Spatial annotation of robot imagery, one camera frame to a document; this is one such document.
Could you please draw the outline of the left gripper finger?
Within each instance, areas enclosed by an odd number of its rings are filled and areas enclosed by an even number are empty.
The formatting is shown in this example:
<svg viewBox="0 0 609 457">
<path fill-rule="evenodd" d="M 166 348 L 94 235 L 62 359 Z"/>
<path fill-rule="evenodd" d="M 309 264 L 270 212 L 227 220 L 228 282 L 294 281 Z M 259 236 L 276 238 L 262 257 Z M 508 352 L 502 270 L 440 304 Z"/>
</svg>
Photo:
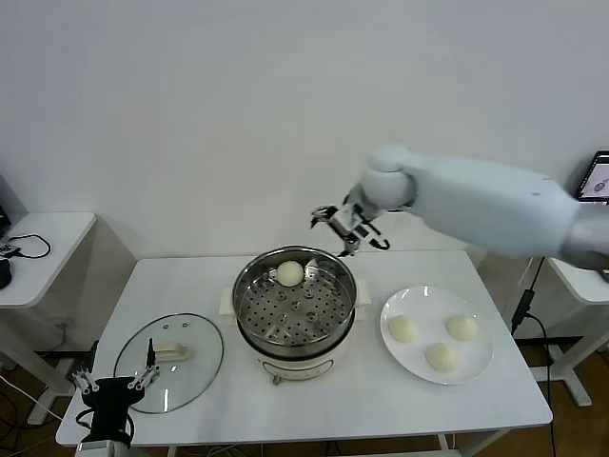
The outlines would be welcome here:
<svg viewBox="0 0 609 457">
<path fill-rule="evenodd" d="M 99 389 L 94 377 L 92 376 L 92 369 L 98 344 L 98 340 L 93 342 L 91 348 L 80 358 L 76 368 L 74 368 L 71 372 L 72 383 L 82 393 L 92 393 L 93 391 Z"/>
<path fill-rule="evenodd" d="M 147 360 L 144 371 L 135 377 L 129 384 L 128 389 L 145 390 L 159 376 L 160 367 L 156 364 L 156 352 L 153 347 L 153 339 L 148 339 Z"/>
</svg>

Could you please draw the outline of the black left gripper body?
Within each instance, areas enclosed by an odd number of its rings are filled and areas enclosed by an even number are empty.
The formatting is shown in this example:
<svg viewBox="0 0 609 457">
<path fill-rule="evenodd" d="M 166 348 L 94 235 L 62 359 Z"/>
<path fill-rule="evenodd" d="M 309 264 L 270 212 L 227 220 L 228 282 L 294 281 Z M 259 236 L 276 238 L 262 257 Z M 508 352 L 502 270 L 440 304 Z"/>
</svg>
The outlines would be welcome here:
<svg viewBox="0 0 609 457">
<path fill-rule="evenodd" d="M 104 378 L 99 387 L 83 395 L 84 404 L 92 410 L 90 429 L 85 441 L 131 441 L 134 434 L 129 408 L 143 399 L 143 391 L 130 386 L 132 376 Z"/>
</svg>

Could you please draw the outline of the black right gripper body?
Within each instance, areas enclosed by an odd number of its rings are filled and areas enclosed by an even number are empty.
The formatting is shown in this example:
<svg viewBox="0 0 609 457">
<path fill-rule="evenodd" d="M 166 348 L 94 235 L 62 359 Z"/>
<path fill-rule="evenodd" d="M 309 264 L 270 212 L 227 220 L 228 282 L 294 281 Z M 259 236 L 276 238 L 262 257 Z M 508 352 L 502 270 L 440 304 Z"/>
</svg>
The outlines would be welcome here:
<svg viewBox="0 0 609 457">
<path fill-rule="evenodd" d="M 362 236 L 358 228 L 362 223 L 362 217 L 354 207 L 339 207 L 331 216 L 333 227 L 344 239 L 361 240 Z"/>
</svg>

